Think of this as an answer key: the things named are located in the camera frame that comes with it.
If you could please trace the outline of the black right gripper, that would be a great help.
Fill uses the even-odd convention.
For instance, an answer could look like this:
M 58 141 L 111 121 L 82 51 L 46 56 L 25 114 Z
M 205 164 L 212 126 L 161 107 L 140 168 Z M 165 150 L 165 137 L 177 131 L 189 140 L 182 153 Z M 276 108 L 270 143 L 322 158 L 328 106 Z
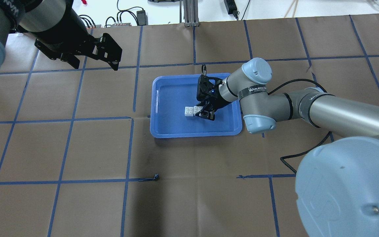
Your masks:
M 222 85 L 222 82 L 223 80 L 217 77 L 200 75 L 196 93 L 196 99 L 199 103 L 196 106 L 201 106 L 202 109 L 195 113 L 196 117 L 215 120 L 215 112 L 230 104 L 219 92 L 219 86 Z

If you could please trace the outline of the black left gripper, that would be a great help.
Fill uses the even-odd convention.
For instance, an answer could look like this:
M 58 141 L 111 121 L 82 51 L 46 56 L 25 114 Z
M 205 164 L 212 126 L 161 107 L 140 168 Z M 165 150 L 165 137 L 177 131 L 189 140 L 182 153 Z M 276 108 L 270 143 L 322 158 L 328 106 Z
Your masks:
M 104 61 L 114 71 L 119 68 L 122 48 L 109 33 L 103 33 L 99 38 L 91 36 L 88 32 L 66 36 L 42 34 L 34 36 L 36 37 L 34 45 L 50 60 L 61 60 L 78 69 L 80 60 L 77 56 L 86 56 Z

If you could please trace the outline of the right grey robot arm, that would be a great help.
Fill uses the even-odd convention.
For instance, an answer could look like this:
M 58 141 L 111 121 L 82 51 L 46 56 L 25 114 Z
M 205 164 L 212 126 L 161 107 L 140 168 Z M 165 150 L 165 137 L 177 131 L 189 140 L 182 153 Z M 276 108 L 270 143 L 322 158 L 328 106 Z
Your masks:
M 247 132 L 261 134 L 283 124 L 327 131 L 317 145 L 280 158 L 295 175 L 296 208 L 309 237 L 379 237 L 379 106 L 339 98 L 317 82 L 289 93 L 268 91 L 272 69 L 253 58 L 224 79 L 208 76 L 202 65 L 196 117 L 238 101 Z

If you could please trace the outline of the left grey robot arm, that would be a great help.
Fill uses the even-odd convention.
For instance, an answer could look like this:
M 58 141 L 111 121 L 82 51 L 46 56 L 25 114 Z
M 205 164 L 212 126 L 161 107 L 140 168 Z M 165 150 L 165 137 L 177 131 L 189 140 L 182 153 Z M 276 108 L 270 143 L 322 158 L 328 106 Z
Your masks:
M 0 68 L 9 33 L 20 26 L 36 38 L 35 47 L 50 60 L 78 69 L 78 56 L 86 56 L 118 70 L 122 48 L 108 33 L 92 36 L 72 6 L 72 0 L 0 0 Z

